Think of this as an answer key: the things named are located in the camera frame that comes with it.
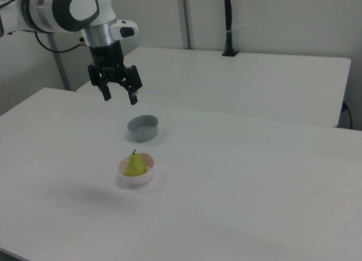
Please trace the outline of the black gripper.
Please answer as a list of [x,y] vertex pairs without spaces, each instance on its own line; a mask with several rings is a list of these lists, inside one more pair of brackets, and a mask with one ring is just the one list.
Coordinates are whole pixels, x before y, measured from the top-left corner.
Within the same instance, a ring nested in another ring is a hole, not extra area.
[[104,100],[111,99],[108,82],[117,83],[128,92],[131,105],[138,102],[137,93],[143,86],[135,65],[125,67],[124,55],[120,42],[110,45],[90,47],[93,63],[88,66],[91,84],[101,91]]

